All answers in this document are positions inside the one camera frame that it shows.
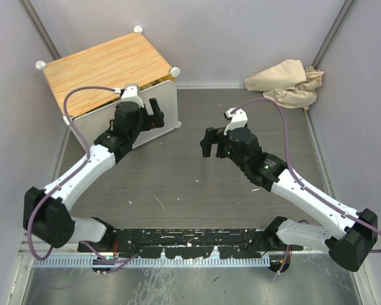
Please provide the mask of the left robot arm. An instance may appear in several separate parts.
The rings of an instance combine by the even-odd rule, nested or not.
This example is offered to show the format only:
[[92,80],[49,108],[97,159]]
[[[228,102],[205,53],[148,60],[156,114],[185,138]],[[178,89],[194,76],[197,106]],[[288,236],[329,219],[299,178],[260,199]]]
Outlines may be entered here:
[[164,126],[157,99],[150,98],[149,103],[151,114],[133,101],[120,103],[109,128],[98,136],[87,155],[45,188],[32,187],[25,193],[23,227],[28,241],[35,236],[53,248],[86,241],[101,252],[114,246],[110,224],[96,217],[74,218],[69,212],[94,181],[133,149],[140,133]]

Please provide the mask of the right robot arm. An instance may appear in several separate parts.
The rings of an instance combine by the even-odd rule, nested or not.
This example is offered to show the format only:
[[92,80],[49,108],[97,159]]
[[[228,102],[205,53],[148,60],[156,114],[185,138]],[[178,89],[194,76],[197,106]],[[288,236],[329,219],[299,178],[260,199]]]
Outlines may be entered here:
[[348,271],[359,270],[378,240],[372,230],[378,226],[374,212],[368,208],[358,212],[308,183],[281,158],[263,152],[246,126],[229,132],[207,128],[200,141],[203,157],[210,157],[212,145],[217,145],[218,158],[230,159],[252,184],[292,202],[319,222],[313,226],[276,217],[266,229],[269,248],[298,245],[327,253]]

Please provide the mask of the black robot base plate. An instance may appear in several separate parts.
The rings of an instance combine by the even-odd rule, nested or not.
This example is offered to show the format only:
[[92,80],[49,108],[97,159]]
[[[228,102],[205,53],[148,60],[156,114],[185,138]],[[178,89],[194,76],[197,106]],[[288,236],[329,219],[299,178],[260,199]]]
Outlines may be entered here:
[[220,259],[252,259],[286,250],[276,236],[255,228],[115,229],[106,243],[90,245],[99,253],[112,252],[127,258],[137,254],[143,259],[205,259],[214,250],[218,250]]

